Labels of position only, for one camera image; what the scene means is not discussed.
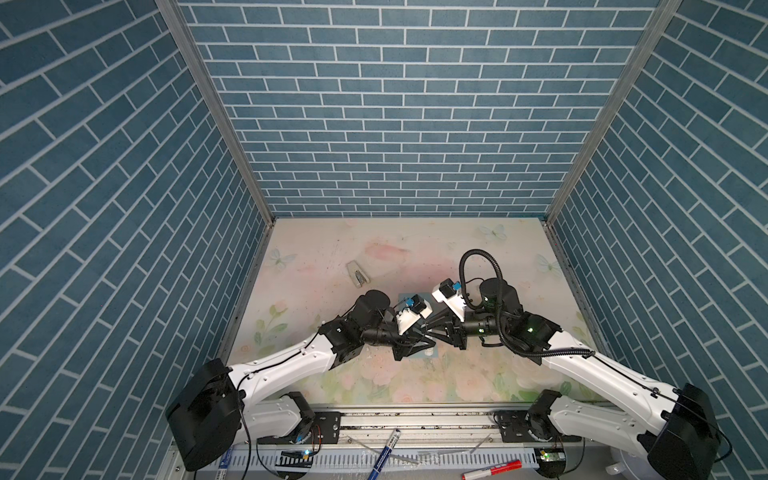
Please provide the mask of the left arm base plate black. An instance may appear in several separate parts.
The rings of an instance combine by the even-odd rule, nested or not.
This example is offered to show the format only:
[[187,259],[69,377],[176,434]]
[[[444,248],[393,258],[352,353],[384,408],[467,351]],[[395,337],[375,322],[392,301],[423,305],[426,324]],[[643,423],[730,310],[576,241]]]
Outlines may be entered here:
[[339,443],[342,414],[340,411],[319,411],[312,421],[302,420],[285,436],[262,437],[267,445],[309,445],[312,442],[335,445]]

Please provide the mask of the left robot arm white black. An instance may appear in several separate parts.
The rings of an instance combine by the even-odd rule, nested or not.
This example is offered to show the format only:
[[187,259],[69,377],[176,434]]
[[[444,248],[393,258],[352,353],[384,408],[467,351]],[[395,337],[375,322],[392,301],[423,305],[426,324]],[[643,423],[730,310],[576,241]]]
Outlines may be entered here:
[[166,409],[185,470],[195,472],[253,437],[302,440],[313,414],[302,395],[285,388],[351,361],[366,345],[388,346],[399,358],[430,348],[416,325],[432,312],[420,295],[396,311],[385,293],[370,290],[293,346],[246,363],[205,363]]

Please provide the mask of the teal envelope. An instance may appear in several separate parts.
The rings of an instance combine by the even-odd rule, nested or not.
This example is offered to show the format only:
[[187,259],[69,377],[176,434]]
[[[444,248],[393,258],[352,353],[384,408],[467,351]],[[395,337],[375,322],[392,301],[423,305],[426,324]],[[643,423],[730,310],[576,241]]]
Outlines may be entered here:
[[[398,306],[396,307],[397,313],[404,308],[404,301],[405,301],[405,299],[409,298],[409,297],[412,297],[412,296],[413,295],[406,295],[406,294],[401,294],[399,296],[399,303],[398,303]],[[409,331],[420,331],[420,332],[425,333],[426,332],[426,330],[425,330],[425,328],[426,328],[426,320],[419,321],[413,327],[411,327],[407,332],[409,332]],[[411,358],[411,359],[433,359],[433,358],[437,358],[437,357],[438,357],[438,350],[437,350],[437,344],[435,342],[435,346],[433,348],[421,351],[419,353],[416,353],[416,354],[411,355],[411,356],[406,357],[406,358]]]

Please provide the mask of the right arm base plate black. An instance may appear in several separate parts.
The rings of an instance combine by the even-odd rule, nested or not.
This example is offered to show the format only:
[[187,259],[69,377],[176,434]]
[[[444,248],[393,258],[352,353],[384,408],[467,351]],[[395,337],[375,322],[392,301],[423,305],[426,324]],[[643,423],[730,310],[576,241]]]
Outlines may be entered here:
[[555,433],[537,434],[527,421],[525,410],[494,410],[490,420],[499,431],[503,443],[578,443],[579,436],[562,436]]

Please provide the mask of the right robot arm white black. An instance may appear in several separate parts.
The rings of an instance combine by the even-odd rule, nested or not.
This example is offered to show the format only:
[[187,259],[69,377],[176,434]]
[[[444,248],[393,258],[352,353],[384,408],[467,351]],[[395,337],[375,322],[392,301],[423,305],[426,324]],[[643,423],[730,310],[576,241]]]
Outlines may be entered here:
[[496,335],[503,347],[537,365],[560,372],[611,402],[579,403],[552,390],[542,392],[528,411],[534,437],[589,437],[646,460],[664,479],[707,479],[726,443],[709,396],[687,383],[675,387],[633,371],[589,348],[545,317],[524,309],[506,281],[487,279],[482,300],[471,307],[450,279],[432,293],[452,316],[449,337],[460,345],[468,336]]

